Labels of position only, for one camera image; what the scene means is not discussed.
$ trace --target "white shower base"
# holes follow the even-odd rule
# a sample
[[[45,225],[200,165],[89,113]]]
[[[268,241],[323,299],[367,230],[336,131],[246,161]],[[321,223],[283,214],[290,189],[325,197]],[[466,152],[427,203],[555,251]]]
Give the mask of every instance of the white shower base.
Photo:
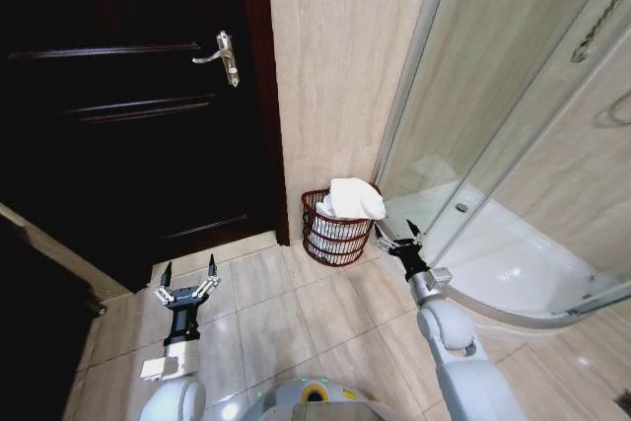
[[[401,237],[410,235],[405,219],[427,229],[437,206],[455,187],[449,183],[392,199],[386,203],[386,224]],[[434,262],[481,198],[477,189],[464,189],[457,202],[470,210],[461,213],[452,203],[426,237],[422,250],[430,264],[451,271],[455,289],[497,310],[548,318],[563,315],[610,283],[606,275],[494,200],[484,206],[440,261]]]

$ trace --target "laundry basket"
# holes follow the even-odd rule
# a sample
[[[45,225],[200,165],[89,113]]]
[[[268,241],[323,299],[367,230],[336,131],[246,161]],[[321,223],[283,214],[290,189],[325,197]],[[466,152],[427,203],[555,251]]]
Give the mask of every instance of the laundry basket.
[[[357,260],[368,241],[372,219],[335,219],[317,213],[328,189],[309,191],[303,201],[303,247],[315,260],[328,266],[345,266]]]

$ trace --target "door lever handle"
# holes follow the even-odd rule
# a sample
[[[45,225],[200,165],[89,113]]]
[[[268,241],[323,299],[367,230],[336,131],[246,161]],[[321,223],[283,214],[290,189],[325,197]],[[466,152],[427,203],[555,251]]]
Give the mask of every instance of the door lever handle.
[[[217,35],[217,45],[219,49],[215,53],[205,58],[193,58],[192,61],[195,64],[206,64],[221,58],[224,62],[224,68],[226,68],[228,84],[236,87],[239,85],[239,70],[237,69],[237,61],[233,52],[233,43],[223,30]]]

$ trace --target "door frame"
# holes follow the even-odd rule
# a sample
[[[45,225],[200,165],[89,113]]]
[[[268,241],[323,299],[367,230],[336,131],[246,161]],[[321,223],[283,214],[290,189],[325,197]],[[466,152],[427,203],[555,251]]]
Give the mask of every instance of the door frame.
[[[276,83],[271,4],[270,0],[244,0],[244,6],[247,30],[249,37],[252,38],[250,47],[255,78],[254,89],[258,95],[263,120],[263,139],[271,179],[270,188],[276,242],[281,246],[288,246],[287,191],[283,166],[283,143]]]

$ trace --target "shower frame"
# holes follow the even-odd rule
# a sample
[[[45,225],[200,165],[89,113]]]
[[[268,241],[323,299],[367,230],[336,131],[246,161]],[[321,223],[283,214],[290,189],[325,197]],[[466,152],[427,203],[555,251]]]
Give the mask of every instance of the shower frame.
[[[403,117],[403,113],[407,106],[407,100],[412,88],[412,84],[414,78],[419,69],[419,65],[421,63],[423,53],[425,50],[425,46],[427,44],[431,29],[433,27],[434,21],[436,19],[436,14],[439,8],[441,0],[423,0],[419,14],[417,17],[416,25],[414,28],[414,32],[412,34],[412,39],[410,41],[410,46],[408,48],[408,52],[406,55],[406,59],[402,68],[401,76],[399,79],[399,83],[397,86],[397,90],[394,96],[394,100],[392,103],[392,108],[390,110],[390,114],[388,117],[386,130],[384,134],[384,138],[382,141],[382,146],[379,150],[378,157],[373,169],[372,174],[372,182],[377,185],[384,179],[386,163],[388,160],[388,156],[392,150],[392,146],[395,140],[396,132]],[[585,6],[590,2],[590,0],[586,0],[584,4],[578,8],[576,15],[574,16],[574,20],[579,16],[579,14],[583,11]],[[590,78],[596,73],[597,69],[602,65],[606,57],[614,50],[615,46],[620,42],[623,35],[626,31],[629,30],[629,25],[631,24],[631,15],[627,15],[625,22],[621,22],[621,26],[616,29],[615,33],[609,36],[606,44],[596,53],[595,61],[593,66],[584,72],[584,74],[580,74],[578,78],[574,81],[574,84],[568,88],[565,96],[561,101],[559,101],[549,113],[543,124],[536,128],[534,133],[530,136],[529,140],[521,147],[520,151],[516,154],[516,156],[510,161],[508,166],[503,170],[500,176],[496,179],[494,184],[491,186],[491,189],[484,194],[483,199],[477,205],[473,212],[468,215],[468,218],[463,222],[461,226],[451,235],[449,242],[447,245],[441,250],[438,257],[434,260],[434,264],[438,263],[440,259],[445,255],[445,253],[451,248],[451,246],[457,241],[457,239],[462,235],[464,230],[470,225],[471,222],[478,215],[480,210],[486,205],[486,203],[493,197],[494,193],[498,190],[498,188],[502,185],[502,183],[507,179],[507,177],[511,174],[513,170],[515,170],[519,164],[524,160],[525,156],[528,152],[536,145],[536,143],[540,140],[540,138],[545,134],[546,130],[550,128],[555,119],[563,112],[565,107],[572,101],[574,97],[576,97],[581,90],[584,88],[586,83],[590,80]],[[509,107],[508,111],[502,117],[498,126],[494,130],[494,132],[490,135],[486,145],[482,148],[481,152],[476,156],[476,158],[472,161],[472,164],[466,171],[466,173],[459,180],[457,187],[453,190],[449,198],[445,199],[442,209],[438,212],[438,214],[432,220],[432,223],[428,227],[425,232],[425,235],[428,235],[436,225],[436,223],[440,220],[441,216],[444,215],[449,206],[453,205],[455,202],[455,198],[462,191],[463,187],[467,184],[467,179],[473,173],[473,171],[478,166],[481,158],[484,154],[489,150],[489,148],[494,143],[494,140],[498,136],[498,133],[502,129],[502,127],[506,124],[506,122],[510,119],[511,115],[515,112],[515,110],[519,107],[521,103],[521,99],[524,93],[527,91],[529,86],[532,84],[533,80],[538,76],[543,68],[544,64],[547,62],[551,54],[555,51],[556,47],[560,43],[563,35],[569,30],[569,27],[566,31],[559,36],[554,45],[547,51],[546,54],[542,55],[543,59],[540,60],[540,64],[536,68],[536,72],[526,81],[526,85],[524,87],[523,93],[520,94],[520,98],[515,101],[512,106]],[[391,239],[396,238],[395,233],[391,230],[387,224],[381,222],[380,228],[384,231],[384,233]],[[546,317],[533,317],[526,316],[517,313],[511,313],[508,311],[500,310],[489,306],[485,303],[482,303],[472,297],[467,296],[463,292],[457,290],[454,287],[448,288],[448,294],[455,301],[463,304],[464,306],[480,313],[485,316],[492,317],[496,320],[506,322],[513,325],[528,327],[528,328],[554,328],[554,327],[562,327],[566,325],[573,324],[578,320],[584,318],[592,311],[596,311],[602,307],[611,305],[615,302],[622,301],[631,297],[631,285],[629,282],[622,283],[612,289],[605,290],[604,294],[598,294],[591,298],[588,298],[584,302],[581,302],[566,312],[554,314],[550,318]]]

